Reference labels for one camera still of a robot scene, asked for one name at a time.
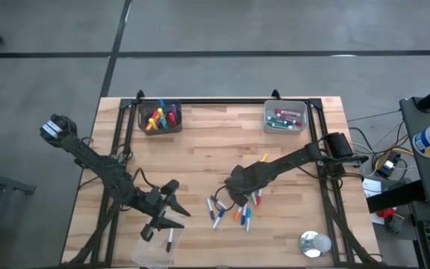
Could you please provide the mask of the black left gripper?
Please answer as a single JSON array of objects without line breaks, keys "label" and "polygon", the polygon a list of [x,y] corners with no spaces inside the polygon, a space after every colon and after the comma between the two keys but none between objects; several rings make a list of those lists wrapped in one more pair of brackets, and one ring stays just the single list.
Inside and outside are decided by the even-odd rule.
[{"label": "black left gripper", "polygon": [[140,188],[136,189],[136,210],[153,217],[140,233],[144,241],[151,241],[155,230],[184,228],[184,225],[163,217],[166,212],[166,205],[162,194],[165,196],[164,200],[166,204],[173,211],[187,217],[190,216],[190,213],[176,199],[175,192],[178,188],[179,182],[172,179],[161,188],[161,191],[159,188],[153,188],[150,191],[142,191]]}]

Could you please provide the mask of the light grey plastic bin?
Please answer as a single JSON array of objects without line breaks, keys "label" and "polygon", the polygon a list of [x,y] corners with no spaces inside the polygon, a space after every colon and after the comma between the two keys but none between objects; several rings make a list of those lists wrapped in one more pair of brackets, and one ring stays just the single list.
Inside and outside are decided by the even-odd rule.
[{"label": "light grey plastic bin", "polygon": [[[280,115],[275,112],[276,109],[286,110],[286,111],[295,111],[301,114],[301,117],[290,117],[285,115]],[[287,129],[273,129],[266,125],[267,116],[271,117],[289,117],[295,120],[298,120],[302,123],[302,126],[290,125],[293,127],[292,130]],[[299,134],[306,130],[309,127],[308,123],[308,103],[306,101],[299,100],[268,100],[264,103],[264,131],[266,133],[273,134]]]}]

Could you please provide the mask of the clear plastic bin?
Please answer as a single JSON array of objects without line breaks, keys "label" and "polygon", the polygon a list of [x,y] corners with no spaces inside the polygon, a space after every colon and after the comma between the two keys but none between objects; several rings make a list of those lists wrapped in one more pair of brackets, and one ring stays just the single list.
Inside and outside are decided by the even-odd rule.
[{"label": "clear plastic bin", "polygon": [[185,232],[185,229],[174,229],[172,249],[170,253],[166,251],[166,243],[170,229],[154,231],[151,241],[144,241],[140,237],[143,227],[151,220],[144,216],[140,231],[137,233],[139,238],[136,240],[132,252],[132,260],[142,268],[148,269],[168,269],[174,265],[175,253]]}]

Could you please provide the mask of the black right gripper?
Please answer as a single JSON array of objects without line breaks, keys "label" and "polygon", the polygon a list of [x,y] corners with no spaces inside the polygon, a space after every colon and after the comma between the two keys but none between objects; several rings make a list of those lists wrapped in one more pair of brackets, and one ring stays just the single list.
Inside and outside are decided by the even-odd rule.
[{"label": "black right gripper", "polygon": [[225,180],[227,191],[238,206],[244,206],[248,198],[244,195],[266,187],[275,177],[274,164],[251,164],[236,166]]}]

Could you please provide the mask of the white paper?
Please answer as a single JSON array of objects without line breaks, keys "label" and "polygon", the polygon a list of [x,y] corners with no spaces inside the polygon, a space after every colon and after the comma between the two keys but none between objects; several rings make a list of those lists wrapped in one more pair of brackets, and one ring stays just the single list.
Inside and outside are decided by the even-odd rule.
[{"label": "white paper", "polygon": [[366,198],[373,197],[382,192],[381,183],[377,180],[365,179],[362,181],[364,194]]}]

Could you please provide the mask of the dark grey plastic bin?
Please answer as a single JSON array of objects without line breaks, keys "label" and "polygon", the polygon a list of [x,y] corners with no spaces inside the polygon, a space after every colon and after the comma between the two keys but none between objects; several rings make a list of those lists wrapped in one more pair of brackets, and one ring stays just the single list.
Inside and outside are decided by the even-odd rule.
[{"label": "dark grey plastic bin", "polygon": [[[181,103],[178,100],[169,100],[163,99],[166,111],[164,114],[168,129],[164,129],[161,125],[160,120],[158,120],[158,130],[146,131],[146,126],[148,124],[148,119],[152,117],[152,114],[160,108],[158,100],[155,101],[146,101],[142,102],[138,108],[138,126],[143,131],[145,135],[164,135],[169,133],[176,133],[182,130],[182,111],[181,111]],[[169,112],[171,112],[171,104],[176,104],[178,106],[178,119],[177,126],[175,128],[172,127],[171,122],[169,121]]]}]

